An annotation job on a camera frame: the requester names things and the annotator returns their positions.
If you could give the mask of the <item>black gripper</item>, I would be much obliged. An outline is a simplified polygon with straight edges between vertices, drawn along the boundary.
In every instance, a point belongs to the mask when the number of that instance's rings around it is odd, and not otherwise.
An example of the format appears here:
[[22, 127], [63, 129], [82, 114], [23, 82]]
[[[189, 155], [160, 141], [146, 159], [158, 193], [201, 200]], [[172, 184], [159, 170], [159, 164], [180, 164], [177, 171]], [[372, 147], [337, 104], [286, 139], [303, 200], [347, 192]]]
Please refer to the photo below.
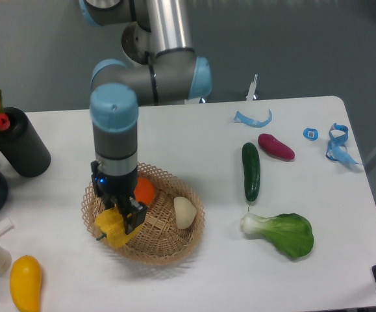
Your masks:
[[90, 166], [94, 194], [102, 199], [106, 209], [118, 206], [123, 217], [125, 234], [130, 235], [144, 223], [147, 214], [147, 205], [133, 198], [138, 167], [128, 174], [115, 176], [103, 173], [97, 161], [92, 161]]

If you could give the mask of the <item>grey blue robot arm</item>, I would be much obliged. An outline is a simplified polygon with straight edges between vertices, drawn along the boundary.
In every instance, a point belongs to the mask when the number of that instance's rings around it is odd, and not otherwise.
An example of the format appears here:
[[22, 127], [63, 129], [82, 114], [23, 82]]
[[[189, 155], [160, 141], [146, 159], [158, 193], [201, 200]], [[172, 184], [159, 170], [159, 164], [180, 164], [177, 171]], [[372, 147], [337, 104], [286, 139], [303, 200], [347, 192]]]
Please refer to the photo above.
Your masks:
[[106, 208], [118, 208], [124, 232], [131, 234], [147, 214], [134, 195], [138, 108], [207, 97], [210, 65], [195, 54], [185, 1], [81, 1], [80, 8], [94, 25], [126, 24], [121, 44], [134, 67], [106, 59], [90, 81], [91, 169], [95, 195]]

